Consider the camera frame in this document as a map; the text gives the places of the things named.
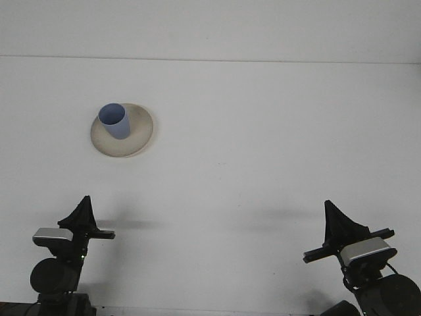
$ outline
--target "beige plate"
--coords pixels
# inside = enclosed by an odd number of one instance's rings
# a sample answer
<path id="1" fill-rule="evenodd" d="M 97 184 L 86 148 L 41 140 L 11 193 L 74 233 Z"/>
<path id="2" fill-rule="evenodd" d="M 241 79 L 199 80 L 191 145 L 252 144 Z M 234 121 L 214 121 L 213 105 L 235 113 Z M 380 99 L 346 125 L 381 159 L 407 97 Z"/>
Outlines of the beige plate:
<path id="1" fill-rule="evenodd" d="M 117 140 L 112 137 L 99 122 L 98 117 L 91 126 L 92 144 L 101 153 L 112 157 L 127 157 L 141 150 L 152 136 L 153 121 L 151 115 L 139 105 L 122 103 L 129 116 L 130 135 Z"/>

